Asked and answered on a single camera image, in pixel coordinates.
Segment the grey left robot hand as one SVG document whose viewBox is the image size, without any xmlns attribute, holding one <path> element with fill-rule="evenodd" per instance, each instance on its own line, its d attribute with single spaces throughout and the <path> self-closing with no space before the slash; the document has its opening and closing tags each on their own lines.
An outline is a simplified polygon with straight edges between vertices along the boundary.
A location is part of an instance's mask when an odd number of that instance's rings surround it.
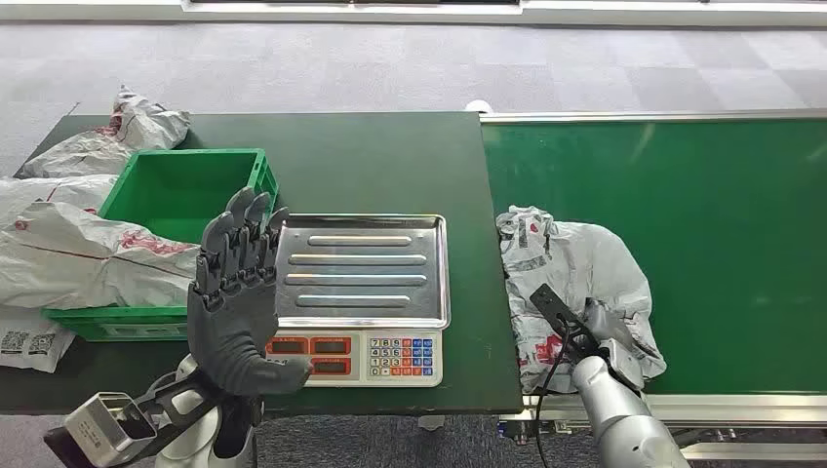
<svg viewBox="0 0 827 468">
<path fill-rule="evenodd" d="M 308 359 L 270 361 L 277 333 L 280 217 L 269 215 L 268 192 L 243 187 L 202 235 L 187 297 L 187 339 L 197 367 L 238 396 L 291 394 L 301 389 Z"/>
</svg>

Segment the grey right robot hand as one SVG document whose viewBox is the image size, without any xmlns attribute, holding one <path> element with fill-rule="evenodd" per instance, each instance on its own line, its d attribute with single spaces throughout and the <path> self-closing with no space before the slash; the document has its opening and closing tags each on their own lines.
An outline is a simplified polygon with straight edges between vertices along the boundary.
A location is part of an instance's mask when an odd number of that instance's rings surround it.
<svg viewBox="0 0 827 468">
<path fill-rule="evenodd" d="M 598 344 L 614 339 L 627 351 L 636 348 L 635 339 L 623 322 L 601 300 L 587 297 L 584 307 L 586 328 Z"/>
</svg>

